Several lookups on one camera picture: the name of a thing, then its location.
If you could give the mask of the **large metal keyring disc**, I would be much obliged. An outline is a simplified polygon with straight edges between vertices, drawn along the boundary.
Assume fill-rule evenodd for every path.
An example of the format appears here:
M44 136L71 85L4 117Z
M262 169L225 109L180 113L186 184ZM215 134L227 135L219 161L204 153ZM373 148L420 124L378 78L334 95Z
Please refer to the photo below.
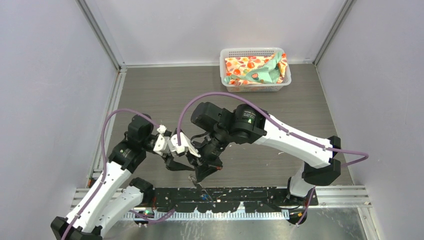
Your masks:
M190 174L188 176L188 179L193 183L193 185L196 188L197 192L199 193L201 199L202 199L202 195L207 195L208 200L206 200L206 201L209 202L209 203L213 203L212 197L209 195L207 190L197 181L196 177L193 174Z

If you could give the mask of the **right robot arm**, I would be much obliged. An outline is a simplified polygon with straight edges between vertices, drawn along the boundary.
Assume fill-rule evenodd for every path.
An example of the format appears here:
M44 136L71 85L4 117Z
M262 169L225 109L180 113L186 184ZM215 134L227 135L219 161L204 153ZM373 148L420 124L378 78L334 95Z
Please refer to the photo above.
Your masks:
M230 143L271 147L304 162L288 180L285 198L291 205L299 205L313 186L328 186L341 175L341 162L330 150L340 147L337 136L318 138L290 126L283 131L281 121L269 114L262 115L248 104L240 104L230 112L211 102L202 102L190 121L206 134L203 142L194 144L200 156L190 162L198 182L222 169L220 155Z

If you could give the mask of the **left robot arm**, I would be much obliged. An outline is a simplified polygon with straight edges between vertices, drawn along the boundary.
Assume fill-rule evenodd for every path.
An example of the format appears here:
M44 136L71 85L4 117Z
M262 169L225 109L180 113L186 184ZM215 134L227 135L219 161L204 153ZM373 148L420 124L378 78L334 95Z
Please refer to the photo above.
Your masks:
M106 156L101 144L103 170L88 193L65 217L57 216L51 229L58 240L102 240L109 230L137 205L148 207L154 199L153 185L139 177L115 199L118 188L131 177L147 153L160 156L170 171L190 171L176 156L200 157L187 136L173 134L149 115L135 110L124 139Z

